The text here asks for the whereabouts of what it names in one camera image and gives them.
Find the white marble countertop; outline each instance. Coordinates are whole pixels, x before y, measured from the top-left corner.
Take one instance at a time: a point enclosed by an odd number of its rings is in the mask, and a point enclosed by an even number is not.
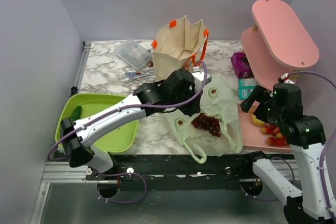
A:
[[[112,93],[128,95],[143,82],[155,81],[155,76],[140,78],[126,83],[125,72],[134,71],[123,61],[112,56],[116,46],[123,41],[94,41],[91,44],[80,92]],[[140,40],[143,47],[150,49],[152,41]],[[204,58],[209,73],[223,77],[227,84],[238,93],[238,79],[235,75],[230,57],[242,49],[240,41],[210,41]],[[139,120],[134,144],[127,154],[188,154],[160,123],[157,115]]]

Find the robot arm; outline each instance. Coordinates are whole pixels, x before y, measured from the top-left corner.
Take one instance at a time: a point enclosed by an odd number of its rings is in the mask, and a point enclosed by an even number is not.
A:
[[[320,120],[315,116],[303,115],[301,90],[293,83],[276,84],[273,92],[257,86],[241,104],[242,110],[248,112],[254,101],[259,102],[254,113],[256,118],[279,126],[290,144],[297,162],[302,191],[289,183],[271,162],[263,157],[253,160],[254,173],[279,198],[289,223],[332,223],[319,171],[319,158],[326,138]],[[329,200],[335,209],[336,201],[328,171],[325,170],[324,174]]]
[[[63,142],[70,167],[88,165],[101,173],[110,170],[113,167],[112,157],[93,146],[95,141],[124,124],[165,110],[165,108],[141,108],[140,106],[121,110],[120,107],[135,104],[170,105],[186,101],[200,89],[204,80],[206,83],[211,81],[210,74],[205,77],[204,72],[200,72],[198,67],[194,68],[194,71],[196,72],[190,73],[185,69],[179,69],[175,70],[166,80],[144,83],[118,104],[88,118],[75,122],[72,122],[70,118],[63,119],[61,121],[61,136],[79,127],[83,129]],[[184,114],[192,116],[200,112],[200,99],[201,95],[178,109]],[[87,127],[83,126],[114,110],[118,112],[111,113]]]

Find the purple package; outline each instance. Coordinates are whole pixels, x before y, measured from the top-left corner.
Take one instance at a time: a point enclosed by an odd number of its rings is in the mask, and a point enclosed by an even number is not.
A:
[[[239,79],[253,76],[250,64],[243,52],[235,52],[231,57],[231,63]]]

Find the green plastic bag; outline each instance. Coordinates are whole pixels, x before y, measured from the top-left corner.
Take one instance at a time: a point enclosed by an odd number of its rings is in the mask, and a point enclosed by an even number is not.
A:
[[[194,128],[191,121],[198,114],[189,117],[180,110],[160,115],[169,132],[190,152],[200,164],[207,156],[239,153],[242,148],[242,132],[238,118],[237,98],[232,89],[220,76],[212,76],[212,81],[203,89],[201,112],[214,116],[220,122],[220,137],[209,131]]]

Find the clear plastic box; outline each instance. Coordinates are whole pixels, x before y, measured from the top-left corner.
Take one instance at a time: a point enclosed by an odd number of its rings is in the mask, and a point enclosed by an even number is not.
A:
[[[152,61],[151,53],[132,39],[128,39],[118,46],[114,50],[113,55],[131,65],[135,70],[147,66]]]

